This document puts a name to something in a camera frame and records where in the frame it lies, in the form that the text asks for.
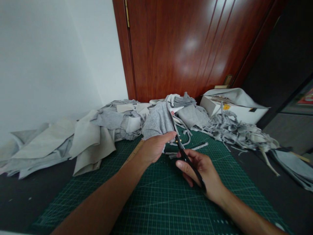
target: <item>cutting mat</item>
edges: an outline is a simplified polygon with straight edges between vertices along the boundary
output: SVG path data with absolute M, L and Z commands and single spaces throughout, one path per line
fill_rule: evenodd
M 211 157 L 225 186 L 261 216 L 274 224 L 280 224 L 285 231 L 291 233 L 223 143 L 200 132 L 192 133 L 191 142 L 186 148 L 208 142 L 208 146 L 198 151 Z M 184 143 L 187 136 L 181 135 L 181 139 Z M 117 150 L 102 161 L 99 170 L 73 177 L 33 223 L 32 230 L 43 234 L 51 232 L 85 198 L 119 170 L 140 140 L 138 137 L 134 141 L 115 143 Z M 165 151 L 177 151 L 177 147 L 167 145 Z M 170 160 L 163 154 L 142 176 L 112 233 L 230 235 L 241 234 L 241 231 L 198 188 L 190 188 L 175 167 L 175 159 Z

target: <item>scissor handle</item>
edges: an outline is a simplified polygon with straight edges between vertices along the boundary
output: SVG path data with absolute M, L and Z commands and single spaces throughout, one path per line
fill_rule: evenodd
M 180 150 L 180 153 L 184 159 L 185 162 L 187 162 L 191 168 L 193 169 L 193 171 L 196 173 L 196 176 L 198 177 L 199 181 L 200 181 L 200 184 L 201 184 L 201 190 L 206 193 L 206 186 L 205 186 L 205 183 L 204 183 L 204 180 L 200 174 L 200 172 L 193 166 L 192 162 L 189 160 L 189 157 L 187 156 L 187 154 L 185 153 L 184 150 Z

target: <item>dark table surface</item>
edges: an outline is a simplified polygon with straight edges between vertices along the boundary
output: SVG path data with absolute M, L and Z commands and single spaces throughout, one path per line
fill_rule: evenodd
M 313 194 L 297 185 L 284 170 L 269 160 L 281 175 L 276 177 L 260 152 L 232 155 L 295 234 L 313 234 Z M 53 198 L 72 177 L 76 160 L 39 170 L 25 179 L 0 176 L 0 230 L 27 233 Z

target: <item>black scissors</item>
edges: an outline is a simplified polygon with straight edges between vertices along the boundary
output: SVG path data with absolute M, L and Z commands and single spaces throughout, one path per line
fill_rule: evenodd
M 206 193 L 206 186 L 205 186 L 205 183 L 204 183 L 204 180 L 203 180 L 202 176 L 200 175 L 199 171 L 193 166 L 192 162 L 190 161 L 189 157 L 187 156 L 187 154 L 184 151 L 184 147 L 183 147 L 183 144 L 182 144 L 182 142 L 180 141 L 180 139 L 178 137 L 178 131 L 177 131 L 177 128 L 176 128 L 176 125 L 175 125 L 175 122 L 174 122 L 174 119 L 173 119 L 173 116 L 172 116 L 171 112 L 170 112 L 170 117 L 171 117 L 171 120 L 172 120 L 172 124 L 173 124 L 174 130 L 177 133 L 176 136 L 175 136 L 175 140 L 176 140 L 177 146 L 179 148 L 180 154 L 182 155 L 182 159 L 185 162 L 187 162 L 191 166 L 191 168 L 194 170 L 194 172 L 196 173 L 196 176 L 198 177 L 198 179 L 200 181 L 201 190 L 204 193 Z

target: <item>cardboard box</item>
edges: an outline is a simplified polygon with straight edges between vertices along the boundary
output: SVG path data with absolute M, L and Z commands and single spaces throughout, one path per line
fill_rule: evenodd
M 221 103 L 211 100 L 211 96 L 203 96 L 200 106 L 206 109 L 210 117 L 221 113 Z M 238 122 L 256 124 L 268 111 L 268 108 L 249 108 L 228 103 L 224 104 L 223 110 L 234 112 Z

